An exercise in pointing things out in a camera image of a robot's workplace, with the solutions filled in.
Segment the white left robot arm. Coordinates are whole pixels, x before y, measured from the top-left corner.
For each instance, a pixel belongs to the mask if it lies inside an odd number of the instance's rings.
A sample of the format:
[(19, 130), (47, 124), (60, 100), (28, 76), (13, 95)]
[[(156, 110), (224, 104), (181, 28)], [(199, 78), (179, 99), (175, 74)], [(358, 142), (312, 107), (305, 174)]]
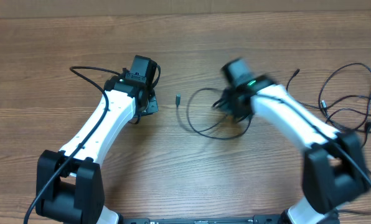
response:
[(101, 165), (127, 123), (158, 111), (154, 88), (161, 68), (150, 58), (134, 56), (130, 69), (111, 71), (98, 89), (101, 101), (79, 132), (59, 151), (45, 150), (37, 162), (36, 196), (32, 211), (62, 223), (122, 223), (105, 205)]

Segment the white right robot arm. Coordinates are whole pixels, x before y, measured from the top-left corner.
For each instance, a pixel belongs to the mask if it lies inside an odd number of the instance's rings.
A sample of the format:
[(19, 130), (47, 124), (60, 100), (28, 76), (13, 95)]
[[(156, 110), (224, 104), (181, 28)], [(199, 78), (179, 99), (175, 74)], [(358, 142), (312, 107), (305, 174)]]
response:
[(238, 119), (265, 118), (303, 156), (304, 197), (280, 215), (255, 215), (254, 223), (339, 223), (341, 206), (371, 189), (358, 135), (316, 118), (283, 85), (255, 76), (242, 58), (221, 71), (230, 86), (215, 105)]

